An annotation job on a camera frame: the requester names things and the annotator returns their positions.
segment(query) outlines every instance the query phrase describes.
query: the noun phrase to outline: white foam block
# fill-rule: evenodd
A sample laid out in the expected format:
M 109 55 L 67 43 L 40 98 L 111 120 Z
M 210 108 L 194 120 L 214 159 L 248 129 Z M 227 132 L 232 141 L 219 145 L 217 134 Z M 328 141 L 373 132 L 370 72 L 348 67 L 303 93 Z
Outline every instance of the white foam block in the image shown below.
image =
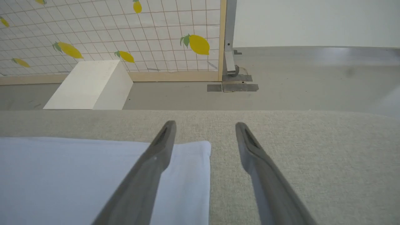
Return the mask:
M 122 109 L 132 85 L 120 60 L 82 61 L 43 109 Z

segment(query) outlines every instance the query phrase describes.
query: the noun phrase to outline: gray floor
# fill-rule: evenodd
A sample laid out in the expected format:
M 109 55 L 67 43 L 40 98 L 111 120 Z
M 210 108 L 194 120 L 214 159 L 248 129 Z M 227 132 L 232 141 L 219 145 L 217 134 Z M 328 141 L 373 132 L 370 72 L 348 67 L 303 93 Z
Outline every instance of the gray floor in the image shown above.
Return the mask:
M 398 51 L 311 47 L 237 50 L 243 55 L 236 55 L 235 63 L 241 73 L 253 76 L 259 91 L 207 92 L 207 84 L 212 82 L 134 83 L 124 109 L 340 110 L 400 115 Z M 0 86 L 0 110 L 41 109 L 58 86 Z

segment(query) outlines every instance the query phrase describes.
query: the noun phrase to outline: lemon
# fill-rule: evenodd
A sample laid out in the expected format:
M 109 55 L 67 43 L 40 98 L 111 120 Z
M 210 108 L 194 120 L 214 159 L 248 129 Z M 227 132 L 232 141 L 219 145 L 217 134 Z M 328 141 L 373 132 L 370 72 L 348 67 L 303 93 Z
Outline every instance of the lemon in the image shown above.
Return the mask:
M 180 38 L 180 45 L 182 45 L 182 41 L 186 47 L 190 44 L 192 50 L 199 55 L 210 54 L 210 44 L 201 36 L 188 34 L 185 37 Z
M 0 16 L 0 20 L 1 20 L 1 22 L 4 24 L 4 26 L 10 27 L 10 25 L 8 24 L 8 22 L 7 22 L 4 18 L 2 18 L 1 16 Z
M 133 59 L 133 56 L 127 52 L 124 51 L 116 51 L 114 52 L 114 55 L 123 58 L 127 62 L 133 62 L 135 63 L 135 60 Z
M 139 0 L 133 0 L 133 10 L 135 10 L 135 13 L 142 12 L 142 5 L 140 4 Z
M 30 65 L 29 65 L 28 63 L 26 63 L 25 61 L 23 61 L 23 60 L 20 59 L 20 58 L 13 58 L 12 61 L 13 61 L 14 63 L 16 63 L 16 64 L 21 65 L 21 66 L 30 67 Z
M 45 5 L 47 3 L 46 0 L 35 0 L 35 2 L 37 2 L 41 5 Z
M 73 58 L 83 58 L 82 54 L 70 44 L 64 42 L 56 42 L 53 44 L 53 48 L 57 49 L 59 52 L 64 52 Z

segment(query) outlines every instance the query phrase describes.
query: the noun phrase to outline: white towel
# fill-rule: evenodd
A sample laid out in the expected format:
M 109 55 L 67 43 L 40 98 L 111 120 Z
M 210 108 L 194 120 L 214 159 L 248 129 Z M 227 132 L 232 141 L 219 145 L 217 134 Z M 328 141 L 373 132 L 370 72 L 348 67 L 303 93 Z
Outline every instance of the white towel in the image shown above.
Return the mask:
M 0 224 L 91 224 L 148 143 L 0 138 Z M 174 145 L 152 225 L 206 225 L 208 141 Z

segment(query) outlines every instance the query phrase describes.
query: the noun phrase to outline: wooden frame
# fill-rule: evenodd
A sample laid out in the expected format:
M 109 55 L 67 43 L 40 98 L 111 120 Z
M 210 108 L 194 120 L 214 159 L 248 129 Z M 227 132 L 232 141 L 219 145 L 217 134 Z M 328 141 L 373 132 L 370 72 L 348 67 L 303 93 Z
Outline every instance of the wooden frame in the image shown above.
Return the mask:
M 188 72 L 129 72 L 133 82 L 163 81 L 222 81 L 224 65 L 226 1 L 221 0 L 219 65 L 217 71 Z M 16 84 L 56 84 L 62 83 L 67 74 L 39 74 L 35 76 L 0 76 L 0 85 Z

